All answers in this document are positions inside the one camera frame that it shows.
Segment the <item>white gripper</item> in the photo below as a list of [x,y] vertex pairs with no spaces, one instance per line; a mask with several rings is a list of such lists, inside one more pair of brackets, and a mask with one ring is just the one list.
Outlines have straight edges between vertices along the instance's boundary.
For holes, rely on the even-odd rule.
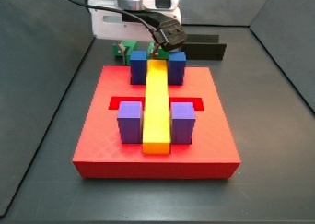
[[[114,40],[117,51],[125,57],[122,41],[154,42],[152,34],[158,24],[176,19],[181,23],[180,0],[87,0],[91,32],[95,38]],[[154,42],[149,59],[158,55]]]

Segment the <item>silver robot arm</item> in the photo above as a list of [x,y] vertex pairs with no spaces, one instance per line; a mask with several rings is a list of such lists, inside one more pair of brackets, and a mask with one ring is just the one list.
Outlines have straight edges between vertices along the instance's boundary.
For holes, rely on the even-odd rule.
[[86,0],[91,32],[97,39],[115,42],[117,53],[126,56],[125,41],[153,42],[169,52],[185,41],[180,0]]

